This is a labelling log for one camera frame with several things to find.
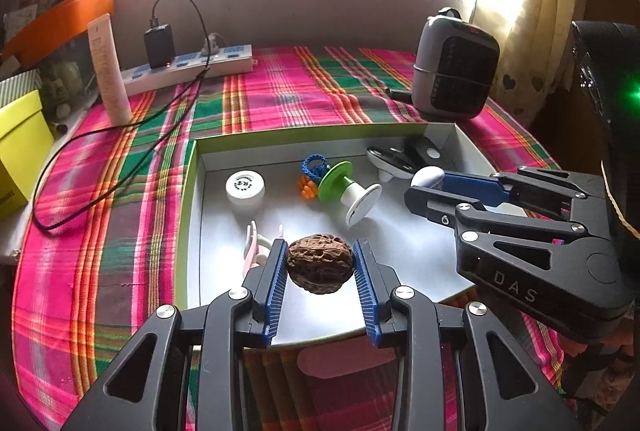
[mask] orange shelf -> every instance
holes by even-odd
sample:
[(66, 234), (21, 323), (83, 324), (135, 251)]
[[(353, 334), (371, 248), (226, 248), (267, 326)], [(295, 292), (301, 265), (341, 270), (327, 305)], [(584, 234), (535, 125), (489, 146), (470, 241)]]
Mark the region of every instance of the orange shelf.
[(65, 0), (31, 21), (2, 50), (2, 61), (15, 56), (29, 69), (86, 30), (86, 24), (113, 14), (113, 0)]

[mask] pink plastic object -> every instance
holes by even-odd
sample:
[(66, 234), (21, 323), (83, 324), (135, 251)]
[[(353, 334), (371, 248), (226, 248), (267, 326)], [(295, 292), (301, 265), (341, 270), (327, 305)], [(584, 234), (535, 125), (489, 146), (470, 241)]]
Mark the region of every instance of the pink plastic object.
[(298, 367), (305, 375), (332, 379), (390, 363), (393, 348), (376, 348), (366, 335), (305, 348), (298, 354)]
[[(278, 227), (278, 237), (282, 237), (284, 229), (282, 224)], [(268, 251), (271, 251), (273, 242), (270, 239), (258, 234), (258, 229), (255, 225), (255, 221), (251, 221), (251, 225), (246, 227), (246, 240), (244, 242), (244, 267), (242, 267), (242, 277), (246, 277), (247, 272), (254, 267), (260, 267), (265, 261), (267, 256), (260, 252), (260, 246), (264, 247)]]

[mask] gray heater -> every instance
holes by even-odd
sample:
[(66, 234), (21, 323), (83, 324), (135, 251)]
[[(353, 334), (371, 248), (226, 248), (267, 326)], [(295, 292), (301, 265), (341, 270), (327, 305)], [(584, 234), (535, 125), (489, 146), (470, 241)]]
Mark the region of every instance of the gray heater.
[(422, 30), (412, 103), (428, 116), (475, 117), (489, 95), (499, 56), (491, 34), (462, 21), (455, 9), (444, 8)]

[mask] orange earplug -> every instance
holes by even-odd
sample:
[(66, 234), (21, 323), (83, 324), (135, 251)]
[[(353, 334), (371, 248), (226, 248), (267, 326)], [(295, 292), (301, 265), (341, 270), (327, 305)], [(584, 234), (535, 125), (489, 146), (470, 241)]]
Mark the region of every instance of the orange earplug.
[(298, 185), (300, 186), (300, 196), (302, 196), (303, 199), (311, 200), (318, 196), (318, 185), (308, 176), (302, 175), (298, 179)]

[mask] wall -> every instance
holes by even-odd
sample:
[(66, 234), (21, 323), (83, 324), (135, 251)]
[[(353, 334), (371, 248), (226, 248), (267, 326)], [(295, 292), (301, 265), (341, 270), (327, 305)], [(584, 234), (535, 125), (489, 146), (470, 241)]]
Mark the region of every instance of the wall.
[[(155, 0), (115, 0), (113, 32), (123, 69), (146, 62), (143, 33)], [(426, 18), (445, 6), (468, 18), (473, 0), (194, 0), (210, 32), (254, 47), (367, 46), (415, 51)], [(198, 20), (185, 0), (163, 0), (156, 10), (171, 23), (177, 53), (200, 50)]]
[[(640, 26), (640, 2), (587, 0), (584, 19)], [(577, 76), (571, 91), (558, 90), (547, 99), (531, 131), (562, 168), (600, 173), (602, 138), (596, 115), (580, 91)]]

